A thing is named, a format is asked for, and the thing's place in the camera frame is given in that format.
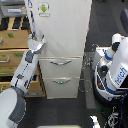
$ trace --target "cable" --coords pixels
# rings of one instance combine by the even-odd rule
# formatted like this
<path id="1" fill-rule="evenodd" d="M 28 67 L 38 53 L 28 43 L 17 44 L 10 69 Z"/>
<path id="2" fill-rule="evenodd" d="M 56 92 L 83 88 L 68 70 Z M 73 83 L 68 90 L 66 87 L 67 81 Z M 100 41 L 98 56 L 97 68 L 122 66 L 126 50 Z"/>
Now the cable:
<path id="1" fill-rule="evenodd" d="M 99 47 L 98 44 L 92 44 L 92 52 L 95 52 L 95 51 L 93 50 L 93 49 L 94 49 L 94 48 L 93 48 L 94 46 Z"/>
<path id="2" fill-rule="evenodd" d="M 122 108 L 123 108 L 124 99 L 127 96 L 127 94 L 128 94 L 128 90 L 125 92 L 124 97 L 123 97 L 122 102 L 121 102 L 121 118 L 120 118 L 120 122 L 119 122 L 119 127 L 118 128 L 120 128 L 120 126 L 121 126 L 121 122 L 122 122 Z"/>
<path id="3" fill-rule="evenodd" d="M 79 84 L 79 90 L 82 92 L 82 93 L 88 93 L 88 92 L 90 92 L 91 90 L 92 90 L 92 83 L 91 83 L 91 81 L 89 81 L 89 80 L 84 80 L 84 81 L 87 81 L 87 82 L 89 82 L 90 84 L 91 84 L 91 87 L 90 87 L 90 89 L 88 90 L 88 91 L 83 91 L 81 88 L 80 88 L 80 84 Z"/>
<path id="4" fill-rule="evenodd" d="M 85 52 L 83 55 L 82 70 L 91 66 L 91 62 L 92 62 L 92 56 Z"/>

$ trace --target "filing cabinet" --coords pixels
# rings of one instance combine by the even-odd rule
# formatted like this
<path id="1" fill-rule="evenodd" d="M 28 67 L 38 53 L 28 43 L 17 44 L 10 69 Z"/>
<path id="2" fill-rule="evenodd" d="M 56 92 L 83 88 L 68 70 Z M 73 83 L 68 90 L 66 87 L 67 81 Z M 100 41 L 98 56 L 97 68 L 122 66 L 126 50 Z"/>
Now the filing cabinet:
<path id="1" fill-rule="evenodd" d="M 47 99 L 77 98 L 92 0 L 25 1 L 31 28 L 33 12 L 38 40 L 47 43 L 39 64 Z M 46 12 L 41 13 L 40 5 Z"/>

